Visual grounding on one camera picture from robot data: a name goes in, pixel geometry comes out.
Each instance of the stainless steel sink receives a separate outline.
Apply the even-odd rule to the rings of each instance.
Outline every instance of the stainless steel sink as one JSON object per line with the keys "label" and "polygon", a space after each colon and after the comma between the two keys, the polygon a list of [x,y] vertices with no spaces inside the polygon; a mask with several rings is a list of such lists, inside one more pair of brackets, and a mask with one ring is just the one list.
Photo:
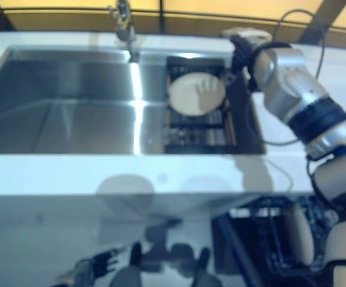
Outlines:
{"label": "stainless steel sink", "polygon": [[9,49],[0,61],[0,154],[164,153],[171,56],[187,55],[141,51],[130,63],[123,50]]}

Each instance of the black wire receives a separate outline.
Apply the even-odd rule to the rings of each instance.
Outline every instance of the black wire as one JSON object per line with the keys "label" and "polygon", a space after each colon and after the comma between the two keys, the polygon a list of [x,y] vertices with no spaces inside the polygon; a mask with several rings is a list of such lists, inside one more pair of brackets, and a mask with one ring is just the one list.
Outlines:
{"label": "black wire", "polygon": [[251,103],[250,103],[250,99],[251,99],[251,95],[249,96],[249,99],[247,101],[246,104],[246,110],[245,110],[245,115],[246,115],[246,126],[249,129],[249,132],[253,135],[253,137],[261,142],[262,144],[267,144],[267,145],[275,145],[275,146],[285,146],[285,145],[290,145],[290,144],[294,144],[295,142],[298,142],[299,139],[294,139],[291,141],[287,141],[287,142],[271,142],[271,141],[266,141],[265,139],[262,139],[254,130],[254,128],[251,125],[251,121],[249,119],[249,115],[251,112]]}
{"label": "black wire", "polygon": [[[323,61],[324,61],[324,54],[325,54],[325,49],[326,49],[326,36],[325,36],[325,29],[324,29],[324,26],[322,25],[321,21],[319,20],[319,18],[317,18],[317,16],[312,13],[312,12],[309,12],[305,9],[292,9],[288,12],[286,12],[279,20],[278,20],[278,23],[274,29],[274,32],[272,34],[272,42],[275,41],[275,38],[276,38],[276,35],[277,35],[277,32],[278,32],[278,29],[280,27],[280,25],[282,24],[283,20],[289,15],[289,14],[293,14],[293,13],[303,13],[303,14],[306,14],[306,15],[309,15],[311,16],[315,21],[316,23],[318,24],[319,26],[319,29],[320,29],[320,33],[321,33],[321,54],[320,54],[320,59],[319,59],[319,65],[317,67],[317,70],[316,70],[316,74],[315,74],[315,78],[319,78],[319,75],[320,75],[320,71],[321,71],[321,67],[323,66]],[[263,143],[263,144],[267,144],[267,145],[275,145],[275,146],[285,146],[285,145],[291,145],[291,144],[295,144],[299,141],[298,138],[296,139],[293,139],[291,141],[286,141],[286,142],[271,142],[271,141],[266,141],[265,139],[262,139],[256,132],[255,130],[253,129],[253,127],[251,126],[251,122],[249,120],[249,115],[250,115],[250,106],[251,106],[251,103],[250,103],[250,98],[249,100],[247,101],[247,104],[246,104],[246,123],[247,123],[247,128],[249,129],[250,133],[254,136],[254,138]]]}
{"label": "black wire", "polygon": [[313,20],[315,20],[315,22],[319,26],[319,30],[321,33],[321,53],[320,53],[319,65],[317,67],[316,74],[315,74],[315,78],[318,79],[319,75],[320,75],[320,71],[321,71],[321,66],[323,65],[324,54],[325,54],[325,50],[326,50],[326,31],[325,31],[324,26],[321,23],[320,19],[314,13],[309,12],[308,10],[305,10],[305,9],[293,9],[293,10],[288,11],[279,19],[278,24],[276,25],[274,32],[272,33],[272,41],[275,41],[277,32],[278,32],[279,27],[282,24],[283,20],[288,15],[293,14],[293,13],[303,13],[303,14],[309,15],[313,18]]}

